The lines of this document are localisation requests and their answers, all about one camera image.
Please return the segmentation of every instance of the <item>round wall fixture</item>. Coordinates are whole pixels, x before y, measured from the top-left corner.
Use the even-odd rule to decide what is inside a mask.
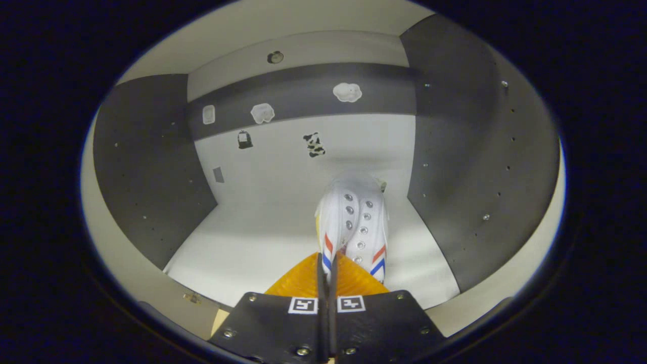
[[[267,63],[277,64],[283,60],[283,53],[276,51],[267,55]]]

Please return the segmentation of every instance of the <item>sticker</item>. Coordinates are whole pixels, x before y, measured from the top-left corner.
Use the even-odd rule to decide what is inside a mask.
[[[215,107],[207,105],[203,108],[203,124],[213,124],[215,122]]]
[[[362,90],[358,84],[342,82],[333,88],[333,94],[341,102],[355,102],[362,97]]]
[[[364,298],[362,296],[339,296],[337,297],[337,312],[359,312],[366,311]]]
[[[251,148],[254,145],[252,144],[252,136],[249,135],[245,130],[241,130],[238,133],[238,149],[247,149]]]
[[[310,135],[304,135],[303,140],[305,140],[305,142],[307,143],[308,153],[312,158],[325,154],[325,149],[323,144],[321,143],[321,140],[319,140],[318,132],[314,132]]]
[[[223,170],[221,170],[220,167],[214,168],[214,177],[216,182],[225,183],[225,179],[223,178]]]
[[[316,315],[319,310],[319,299],[292,297],[287,313],[297,315]]]
[[[254,105],[252,108],[252,116],[256,124],[263,124],[264,122],[270,122],[274,117],[274,109],[270,104],[258,104]]]

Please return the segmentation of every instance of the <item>white square sticker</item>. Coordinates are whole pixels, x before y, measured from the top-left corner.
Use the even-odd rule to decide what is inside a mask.
[[[362,296],[339,296],[337,297],[337,312],[359,312],[366,311],[364,298]]]
[[[292,297],[290,308],[287,313],[296,313],[298,315],[316,315],[319,310],[319,299]]]

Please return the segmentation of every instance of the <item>white floor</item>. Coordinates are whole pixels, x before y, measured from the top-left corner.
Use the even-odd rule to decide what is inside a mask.
[[[387,203],[391,220],[384,285],[408,290],[424,309],[456,296],[454,276],[411,203]],[[317,250],[313,206],[218,206],[164,272],[205,297],[235,306],[245,292],[266,291]]]
[[[386,287],[410,291],[423,308],[459,293],[438,245],[406,198],[413,115],[310,117],[245,130],[251,148],[238,148],[238,130],[195,142],[218,206],[167,264],[164,272],[171,278],[229,306],[245,292],[264,292],[318,250],[314,210],[326,185],[343,170],[361,169],[387,182]],[[303,136],[316,131],[326,154],[312,158]],[[224,183],[215,181],[218,167]]]

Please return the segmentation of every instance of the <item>dark gray panel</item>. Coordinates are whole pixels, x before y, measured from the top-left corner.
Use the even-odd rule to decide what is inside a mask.
[[[184,119],[185,74],[116,86],[94,131],[94,167],[113,218],[163,269],[216,206]]]
[[[558,136],[532,85],[475,35],[434,15],[400,38],[418,112],[408,197],[465,291],[539,224],[557,178]]]
[[[362,97],[341,102],[333,87],[358,84]],[[415,114],[412,73],[407,67],[372,63],[308,65],[261,74],[222,87],[191,101],[186,117],[194,139],[256,125],[250,111],[268,103],[272,122],[317,115],[350,113]],[[204,125],[202,110],[215,106],[215,123]]]

